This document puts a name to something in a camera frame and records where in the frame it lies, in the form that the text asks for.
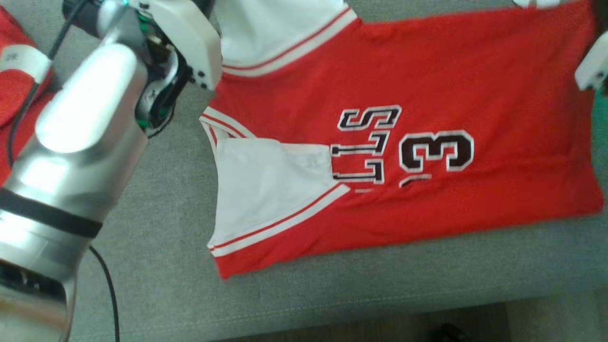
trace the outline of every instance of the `red jersey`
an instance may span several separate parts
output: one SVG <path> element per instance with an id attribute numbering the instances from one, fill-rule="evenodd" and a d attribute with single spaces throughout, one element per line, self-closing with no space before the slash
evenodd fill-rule
<path id="1" fill-rule="evenodd" d="M 22 46 L 33 47 L 34 43 L 25 35 L 17 20 L 0 6 L 0 142 L 4 147 L 7 145 L 13 118 L 21 109 L 34 83 L 32 76 L 19 69 L 32 68 L 33 61 L 31 51 L 21 48 Z M 27 60 L 29 63 L 20 63 L 19 59 Z M 40 86 L 36 101 L 19 125 L 15 136 L 15 155 L 31 137 L 38 115 L 52 98 L 51 94 L 42 95 L 50 79 L 49 75 Z M 0 153 L 0 182 L 3 183 L 9 174 L 10 167 L 4 148 Z"/>
<path id="2" fill-rule="evenodd" d="M 222 277 L 602 209 L 593 93 L 574 80 L 594 39 L 589 1 L 374 24 L 302 1 L 292 12 L 331 10 L 297 30 L 273 28 L 283 8 L 262 2 L 222 5 L 258 7 L 249 30 L 223 27 L 224 76 L 201 116 Z"/>

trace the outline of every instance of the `wooden floor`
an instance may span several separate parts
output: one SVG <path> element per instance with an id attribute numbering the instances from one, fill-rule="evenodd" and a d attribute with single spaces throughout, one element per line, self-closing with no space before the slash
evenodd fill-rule
<path id="1" fill-rule="evenodd" d="M 473 342 L 511 342 L 504 303 L 270 333 L 225 342 L 435 342 L 433 332 L 444 323 L 459 327 Z"/>

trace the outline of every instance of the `black band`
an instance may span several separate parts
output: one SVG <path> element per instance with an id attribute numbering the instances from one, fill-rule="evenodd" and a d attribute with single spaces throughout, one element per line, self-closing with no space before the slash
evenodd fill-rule
<path id="1" fill-rule="evenodd" d="M 102 224 L 0 189 L 0 210 L 38 221 L 70 234 L 94 239 Z"/>

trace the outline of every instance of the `black cable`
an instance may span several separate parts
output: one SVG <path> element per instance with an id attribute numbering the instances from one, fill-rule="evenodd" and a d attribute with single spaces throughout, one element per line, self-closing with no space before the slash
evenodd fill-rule
<path id="1" fill-rule="evenodd" d="M 70 17 L 66 20 L 66 22 L 61 27 L 61 30 L 59 31 L 59 34 L 57 35 L 57 38 L 55 39 L 55 42 L 53 43 L 53 46 L 51 47 L 49 55 L 48 55 L 49 60 L 51 62 L 55 59 L 55 56 L 57 55 L 57 52 L 59 51 L 59 47 L 61 46 L 63 41 L 66 39 L 67 32 L 69 31 L 70 27 L 72 26 L 72 23 L 74 22 L 74 20 L 76 20 L 76 17 L 80 13 L 80 10 L 82 10 L 82 8 L 88 2 L 89 2 L 89 0 L 80 0 L 80 2 L 74 7 L 72 13 L 70 13 Z M 40 84 L 34 83 L 34 86 L 32 87 L 32 89 L 30 90 L 30 93 L 26 97 L 26 101 L 23 103 L 23 105 L 21 105 L 21 108 L 19 109 L 19 113 L 15 116 L 15 120 L 13 120 L 13 124 L 10 127 L 9 141 L 7 143 L 7 158 L 9 159 L 9 167 L 11 169 L 13 168 L 13 164 L 15 163 L 15 157 L 13 155 L 13 153 L 14 153 L 13 144 L 15 142 L 17 128 L 19 127 L 19 124 L 23 120 L 23 117 L 26 115 L 27 111 L 30 110 L 30 107 L 32 106 L 32 103 L 34 102 L 34 98 L 35 98 L 36 93 L 38 92 L 39 88 L 40 88 Z"/>
<path id="2" fill-rule="evenodd" d="M 120 342 L 120 324 L 118 321 L 118 303 L 116 302 L 116 292 L 114 292 L 114 284 L 112 283 L 112 277 L 110 276 L 110 271 L 108 270 L 108 266 L 106 262 L 103 260 L 102 255 L 93 248 L 93 246 L 89 246 L 89 250 L 99 261 L 101 264 L 103 272 L 106 274 L 106 280 L 108 281 L 108 288 L 110 290 L 110 299 L 112 300 L 112 311 L 114 312 L 114 339 L 116 342 Z"/>
<path id="3" fill-rule="evenodd" d="M 61 27 L 61 30 L 59 31 L 59 34 L 57 35 L 57 38 L 55 39 L 55 42 L 53 43 L 53 46 L 51 47 L 50 52 L 48 54 L 48 58 L 51 61 L 51 63 L 57 56 L 57 52 L 59 51 L 59 48 L 63 44 L 63 41 L 66 39 L 66 35 L 67 35 L 70 27 L 72 26 L 72 23 L 76 20 L 76 17 L 78 16 L 78 14 L 82 10 L 82 8 L 88 2 L 89 2 L 89 0 L 80 0 L 80 2 L 74 7 L 72 12 L 70 13 L 66 22 Z M 13 165 L 15 163 L 13 145 L 15 142 L 17 129 L 19 128 L 19 124 L 21 123 L 21 121 L 23 120 L 25 115 L 27 114 L 28 110 L 32 106 L 34 98 L 36 97 L 36 93 L 38 92 L 39 89 L 40 89 L 40 84 L 35 82 L 32 86 L 32 89 L 30 89 L 30 92 L 28 93 L 24 103 L 19 108 L 19 111 L 18 111 L 17 115 L 15 116 L 13 123 L 11 124 L 9 140 L 7 142 L 7 159 L 9 160 L 9 167 L 11 169 L 13 169 Z M 102 255 L 99 254 L 99 252 L 97 252 L 97 250 L 95 248 L 93 248 L 93 246 L 89 246 L 89 250 L 97 258 L 97 261 L 99 261 L 99 264 L 102 266 L 103 272 L 105 273 L 106 280 L 108 281 L 108 288 L 110 290 L 110 299 L 112 301 L 112 311 L 114 314 L 114 338 L 115 338 L 116 342 L 120 342 L 120 325 L 119 325 L 119 319 L 118 319 L 118 305 L 116 302 L 116 293 L 114 292 L 114 284 L 112 283 L 112 277 L 110 276 L 108 266 L 106 265 L 105 261 L 103 260 Z"/>
<path id="4" fill-rule="evenodd" d="M 148 139 L 152 139 L 153 137 L 161 134 L 162 131 L 164 131 L 167 126 L 169 126 L 169 124 L 171 123 L 171 120 L 173 120 L 173 117 L 175 116 L 175 107 L 176 106 L 177 106 L 177 104 L 173 105 L 173 109 L 171 110 L 171 114 L 169 114 L 169 118 L 167 118 L 167 121 L 165 121 L 165 123 L 158 129 L 158 131 L 155 131 L 154 133 L 150 134 L 148 136 Z"/>
<path id="5" fill-rule="evenodd" d="M 30 89 L 30 92 L 26 97 L 25 102 L 23 102 L 23 104 L 19 108 L 19 112 L 15 116 L 15 119 L 13 120 L 13 123 L 10 126 L 9 141 L 6 144 L 6 157 L 9 159 L 9 167 L 11 169 L 13 168 L 13 164 L 15 163 L 15 156 L 14 156 L 15 148 L 13 147 L 13 144 L 15 142 L 15 138 L 17 135 L 17 128 L 19 127 L 19 124 L 25 117 L 27 111 L 30 109 L 32 102 L 34 102 L 34 97 L 36 97 L 36 93 L 38 92 L 38 89 L 40 89 L 40 84 L 34 82 L 32 89 Z"/>

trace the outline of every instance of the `jersey hem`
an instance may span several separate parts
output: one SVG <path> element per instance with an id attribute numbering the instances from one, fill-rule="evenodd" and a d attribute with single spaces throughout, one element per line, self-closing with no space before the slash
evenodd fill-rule
<path id="1" fill-rule="evenodd" d="M 274 222 L 272 224 L 265 224 L 263 227 L 256 229 L 248 234 L 242 235 L 230 241 L 212 245 L 212 242 L 207 246 L 213 256 L 221 257 L 228 255 L 232 252 L 236 252 L 245 247 L 254 245 L 258 242 L 266 240 L 272 236 L 275 236 L 281 232 L 288 230 L 289 228 L 298 225 L 301 222 L 315 216 L 321 210 L 328 207 L 331 203 L 334 203 L 338 198 L 347 194 L 350 188 L 342 183 L 337 183 L 332 188 L 327 190 L 324 194 L 308 203 L 299 211 L 288 215 L 287 217 Z"/>

